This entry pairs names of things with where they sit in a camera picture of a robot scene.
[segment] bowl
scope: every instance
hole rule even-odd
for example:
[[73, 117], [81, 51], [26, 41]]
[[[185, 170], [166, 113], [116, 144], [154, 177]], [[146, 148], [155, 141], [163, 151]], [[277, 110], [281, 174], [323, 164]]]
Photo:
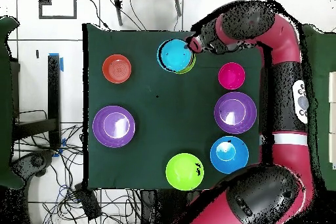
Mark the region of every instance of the bowl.
[[245, 167], [249, 159], [246, 144], [235, 136], [218, 139], [210, 150], [210, 160], [221, 173], [231, 174]]
[[218, 80], [225, 89], [238, 89], [245, 81], [245, 70], [240, 64], [228, 62], [219, 70]]
[[126, 109], [107, 106], [93, 119], [93, 134], [104, 146], [119, 148], [129, 143], [135, 133], [135, 121]]
[[102, 73], [105, 78], [115, 84], [120, 84], [129, 79], [131, 75], [131, 63], [123, 55], [111, 55], [102, 65]]
[[168, 161], [165, 175], [172, 187], [188, 191], [200, 185], [204, 177], [204, 168], [194, 155], [181, 153]]
[[193, 55], [185, 41], [169, 39], [159, 46], [157, 61], [164, 70], [180, 72], [191, 64]]
[[214, 110], [217, 125], [230, 134], [240, 134], [249, 130], [257, 118], [257, 107], [246, 94], [230, 92], [223, 95]]

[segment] purple bowl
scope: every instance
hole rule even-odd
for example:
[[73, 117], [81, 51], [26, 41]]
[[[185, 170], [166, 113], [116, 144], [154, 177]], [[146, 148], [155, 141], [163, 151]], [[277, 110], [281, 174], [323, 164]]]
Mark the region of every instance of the purple bowl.
[[223, 95], [215, 106], [215, 120], [225, 132], [240, 134], [249, 130], [257, 118], [257, 107], [252, 99], [240, 92]]
[[104, 107], [93, 119], [93, 134], [104, 146], [125, 146], [132, 140], [134, 133], [135, 121], [132, 115], [120, 106]]

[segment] lime green bowl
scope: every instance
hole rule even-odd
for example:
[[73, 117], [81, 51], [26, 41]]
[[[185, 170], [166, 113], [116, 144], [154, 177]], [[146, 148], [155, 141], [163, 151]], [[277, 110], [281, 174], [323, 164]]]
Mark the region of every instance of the lime green bowl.
[[193, 190], [203, 180], [203, 164], [192, 154], [177, 154], [168, 161], [165, 176], [168, 183], [175, 189]]
[[187, 67], [185, 69], [180, 70], [179, 72], [175, 72], [175, 73], [176, 74], [185, 74], [185, 73], [189, 72], [194, 67], [195, 61], [196, 61], [196, 54], [192, 53], [192, 60], [190, 61], [189, 65], [187, 65]]

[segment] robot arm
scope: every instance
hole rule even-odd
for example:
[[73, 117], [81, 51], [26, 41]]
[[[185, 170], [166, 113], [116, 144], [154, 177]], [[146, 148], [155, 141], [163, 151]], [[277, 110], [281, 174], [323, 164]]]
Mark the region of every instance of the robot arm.
[[255, 46], [261, 52], [261, 163], [234, 172], [229, 182], [226, 178], [202, 193], [190, 206], [188, 223], [281, 224], [308, 207], [314, 191], [307, 146], [308, 100], [294, 27], [270, 3], [236, 1], [192, 30], [196, 33], [186, 41], [195, 53], [224, 54]]

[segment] tabletop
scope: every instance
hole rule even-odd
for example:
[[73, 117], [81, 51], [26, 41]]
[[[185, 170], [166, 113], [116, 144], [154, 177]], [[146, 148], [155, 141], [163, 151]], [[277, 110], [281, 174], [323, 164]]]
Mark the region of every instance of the tabletop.
[[[184, 39], [192, 32], [107, 32], [86, 24], [89, 63], [89, 187], [117, 189], [171, 189], [165, 177], [170, 158], [181, 152], [197, 156], [204, 178], [197, 189], [210, 189], [225, 174], [210, 161], [213, 143], [226, 135], [214, 119], [218, 99], [229, 92], [218, 82], [223, 64], [237, 62], [245, 69], [244, 84], [237, 89], [249, 95], [259, 109], [261, 56], [257, 49], [226, 55], [202, 53], [185, 74], [165, 71], [156, 58], [168, 39]], [[130, 78], [121, 84], [105, 79], [102, 64], [114, 54], [126, 56]], [[135, 119], [135, 135], [125, 146], [108, 148], [94, 136], [96, 113], [105, 106], [127, 109]], [[259, 157], [258, 123], [240, 138], [249, 149], [247, 165]]]

